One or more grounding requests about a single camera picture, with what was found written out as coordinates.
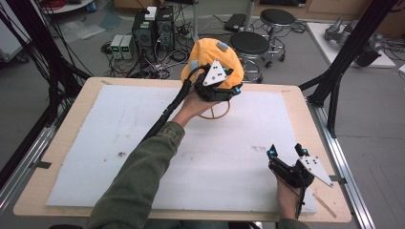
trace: white foam board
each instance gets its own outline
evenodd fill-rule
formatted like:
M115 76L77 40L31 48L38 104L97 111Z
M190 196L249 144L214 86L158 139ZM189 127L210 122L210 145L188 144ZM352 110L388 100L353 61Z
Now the white foam board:
M104 86L47 204L93 207L178 90ZM242 92L230 104L226 116L195 117L186 126L154 209L277 212L276 179L266 151L275 144L287 164L298 158L282 95ZM310 190L306 197L303 213L316 212Z

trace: white plastic bracket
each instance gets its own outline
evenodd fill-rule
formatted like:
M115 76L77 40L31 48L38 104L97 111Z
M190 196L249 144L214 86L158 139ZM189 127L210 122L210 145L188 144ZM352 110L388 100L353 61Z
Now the white plastic bracket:
M212 63L211 68L208 71L208 74L203 81L203 85L209 86L219 82L223 82L227 79L227 75L224 71L223 66L221 65L220 61L215 59L214 63Z
M318 156L300 156L299 160L304 165L304 167L312 175L318 177L322 182L332 187L333 183L330 180L330 177L325 170L325 167L322 165L321 160Z

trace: wooden table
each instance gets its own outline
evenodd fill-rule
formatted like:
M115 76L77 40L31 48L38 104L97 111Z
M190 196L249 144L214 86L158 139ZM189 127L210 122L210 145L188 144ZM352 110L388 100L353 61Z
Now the wooden table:
M53 142L42 161L50 162L49 169L37 168L29 183L14 206L18 216L62 216L88 217L92 208L83 207L52 207L46 201L55 184L59 169L66 154L72 147L75 137L90 112L99 90L103 85L133 85L142 87L179 88L179 80L149 80L94 77L87 80L75 104L70 109ZM285 100L288 116L295 133L295 138L305 146L312 156L319 156L329 175L334 171L309 113L307 103L296 86L245 84L244 91L280 93ZM317 213L301 215L302 221L348 222L352 219L347 202L337 182L333 188L328 187L319 179L311 184ZM213 220L258 220L277 221L278 215L257 212L206 212L206 211L174 211L152 210L151 219L213 219Z

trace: hand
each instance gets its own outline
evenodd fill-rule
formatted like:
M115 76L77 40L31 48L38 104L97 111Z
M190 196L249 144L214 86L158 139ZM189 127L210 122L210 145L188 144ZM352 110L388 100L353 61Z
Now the hand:
M296 219L295 211L299 201L299 193L299 188L292 188L277 177L277 201L280 208L280 219Z
M202 100L196 92L190 93L182 103L182 107L172 121L184 127L191 118L201 115L206 110L217 105L218 101L207 102Z

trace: black metal frame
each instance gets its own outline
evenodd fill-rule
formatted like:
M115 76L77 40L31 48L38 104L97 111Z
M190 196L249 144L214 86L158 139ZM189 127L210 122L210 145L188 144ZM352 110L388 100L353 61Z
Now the black metal frame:
M51 33L44 25L44 22L38 15L30 0L6 0L6 2L48 64L50 105L35 123L4 168L0 171L0 190L6 184L7 180L28 152L42 129L45 126L50 126L56 120L58 107L62 100L59 85L62 85L63 87L63 96L73 98L76 97L81 90L81 86L78 84L74 74L82 79L88 79L91 77L69 63L63 57L59 48L54 43ZM23 49L27 51L32 59L34 59L35 56L33 55L33 52L31 52L31 46L29 46L15 30L9 18L0 12L0 19L16 37Z
M325 99L330 94L328 130L333 137L336 137L335 121L340 81L396 2L395 0L373 0L330 67L318 77L299 86L301 91L304 91L319 84L315 92L308 97L308 103L312 103L316 107L323 107Z

